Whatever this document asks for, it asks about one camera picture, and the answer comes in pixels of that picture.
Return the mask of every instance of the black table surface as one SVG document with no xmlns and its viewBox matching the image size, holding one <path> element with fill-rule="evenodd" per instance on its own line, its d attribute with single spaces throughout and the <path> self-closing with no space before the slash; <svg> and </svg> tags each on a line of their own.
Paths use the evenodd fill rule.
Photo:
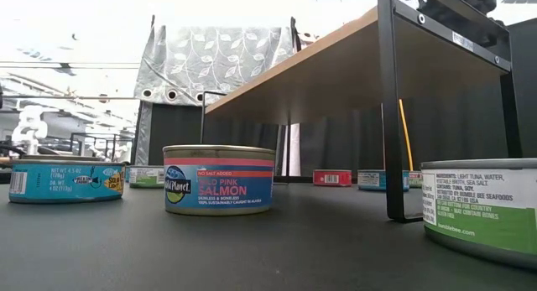
<svg viewBox="0 0 537 291">
<path fill-rule="evenodd" d="M 405 196 L 419 204 L 420 191 Z M 382 193 L 280 185 L 253 216 L 180 216 L 161 190 L 75 205 L 8 203 L 0 290 L 535 290 L 537 275 L 387 220 Z"/>
</svg>

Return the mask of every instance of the red can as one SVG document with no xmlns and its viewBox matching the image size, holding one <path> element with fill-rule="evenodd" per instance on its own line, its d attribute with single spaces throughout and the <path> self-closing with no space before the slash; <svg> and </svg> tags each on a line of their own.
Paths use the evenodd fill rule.
<svg viewBox="0 0 537 291">
<path fill-rule="evenodd" d="M 313 171 L 313 185 L 351 186 L 352 172 L 343 169 L 316 169 Z"/>
</svg>

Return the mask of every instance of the wooden board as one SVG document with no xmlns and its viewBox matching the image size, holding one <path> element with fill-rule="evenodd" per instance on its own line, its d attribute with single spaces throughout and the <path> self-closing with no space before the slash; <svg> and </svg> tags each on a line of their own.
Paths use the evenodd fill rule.
<svg viewBox="0 0 537 291">
<path fill-rule="evenodd" d="M 497 82 L 497 67 L 395 17 L 399 96 L 438 95 Z M 206 114 L 287 124 L 382 102 L 377 8 L 213 103 Z"/>
</svg>

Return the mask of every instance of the yellow pole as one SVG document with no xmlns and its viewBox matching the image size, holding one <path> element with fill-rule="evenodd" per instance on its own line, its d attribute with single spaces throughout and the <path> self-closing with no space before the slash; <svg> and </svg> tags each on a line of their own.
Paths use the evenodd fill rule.
<svg viewBox="0 0 537 291">
<path fill-rule="evenodd" d="M 403 121 L 403 130 L 404 130 L 404 139 L 406 140 L 406 150 L 409 155 L 409 168 L 414 170 L 414 165 L 412 164 L 412 150 L 410 149 L 410 139 L 409 139 L 409 130 L 406 127 L 406 119 L 404 118 L 404 108 L 403 100 L 399 99 L 399 109 L 401 110 L 401 120 Z"/>
</svg>

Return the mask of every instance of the blue tuna can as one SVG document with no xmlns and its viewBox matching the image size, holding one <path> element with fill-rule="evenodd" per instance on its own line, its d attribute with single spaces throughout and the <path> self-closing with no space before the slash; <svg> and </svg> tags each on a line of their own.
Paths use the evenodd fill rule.
<svg viewBox="0 0 537 291">
<path fill-rule="evenodd" d="M 360 190 L 386 191 L 386 172 L 384 170 L 358 170 Z M 403 171 L 403 191 L 409 191 L 409 171 Z"/>
<path fill-rule="evenodd" d="M 175 145 L 164 151 L 169 212 L 234 216 L 272 204 L 274 151 L 227 145 Z"/>
<path fill-rule="evenodd" d="M 14 160 L 9 200 L 15 203 L 79 203 L 120 199 L 125 166 L 65 156 Z"/>
</svg>

